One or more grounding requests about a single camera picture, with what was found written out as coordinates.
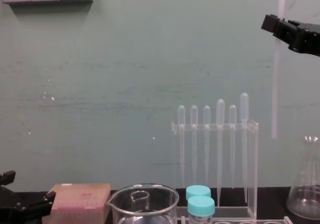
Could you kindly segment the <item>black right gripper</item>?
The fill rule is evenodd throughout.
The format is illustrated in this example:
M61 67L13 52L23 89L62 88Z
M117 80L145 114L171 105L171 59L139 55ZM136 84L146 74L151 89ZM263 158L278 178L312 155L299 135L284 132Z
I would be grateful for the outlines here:
M290 50L302 54L320 56L320 25L303 23L296 20L285 20L273 14L264 17L262 30L270 32L274 37L288 44Z

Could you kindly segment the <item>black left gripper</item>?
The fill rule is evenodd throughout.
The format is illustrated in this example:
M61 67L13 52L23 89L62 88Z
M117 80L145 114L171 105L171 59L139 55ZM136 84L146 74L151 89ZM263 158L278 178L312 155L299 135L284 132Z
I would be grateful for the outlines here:
M14 192L6 187L14 182L16 172L0 174L0 223L38 224L39 216L48 216L53 207L56 192Z

